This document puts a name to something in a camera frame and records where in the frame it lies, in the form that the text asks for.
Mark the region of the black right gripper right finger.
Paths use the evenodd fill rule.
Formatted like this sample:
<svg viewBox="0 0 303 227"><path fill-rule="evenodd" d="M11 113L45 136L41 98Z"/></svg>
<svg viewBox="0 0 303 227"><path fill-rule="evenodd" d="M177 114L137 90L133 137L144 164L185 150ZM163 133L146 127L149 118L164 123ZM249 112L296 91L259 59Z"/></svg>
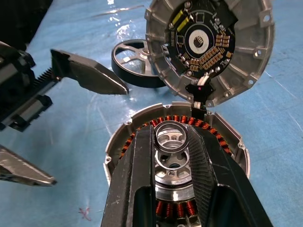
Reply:
<svg viewBox="0 0 303 227"><path fill-rule="evenodd" d="M196 208L203 227L271 227L273 224L242 168L208 130L187 127Z"/></svg>

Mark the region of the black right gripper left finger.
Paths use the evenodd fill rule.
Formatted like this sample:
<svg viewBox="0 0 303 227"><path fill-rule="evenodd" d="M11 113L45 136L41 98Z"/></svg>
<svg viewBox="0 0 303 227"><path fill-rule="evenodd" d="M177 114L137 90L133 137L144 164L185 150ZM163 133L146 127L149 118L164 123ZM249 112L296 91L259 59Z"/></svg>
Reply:
<svg viewBox="0 0 303 227"><path fill-rule="evenodd" d="M155 132L140 129L115 167L101 226L156 226Z"/></svg>

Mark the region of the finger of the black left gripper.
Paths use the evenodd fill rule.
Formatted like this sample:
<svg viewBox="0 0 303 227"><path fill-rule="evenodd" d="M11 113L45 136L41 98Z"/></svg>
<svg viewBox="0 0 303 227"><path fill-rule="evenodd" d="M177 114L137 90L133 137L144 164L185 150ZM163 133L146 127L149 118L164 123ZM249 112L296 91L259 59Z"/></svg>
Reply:
<svg viewBox="0 0 303 227"><path fill-rule="evenodd" d="M126 84L99 62L70 52L51 49L53 77L73 79L89 91L102 95L127 95Z"/></svg>
<svg viewBox="0 0 303 227"><path fill-rule="evenodd" d="M0 179L29 186L52 187L57 180L8 148L0 147Z"/></svg>

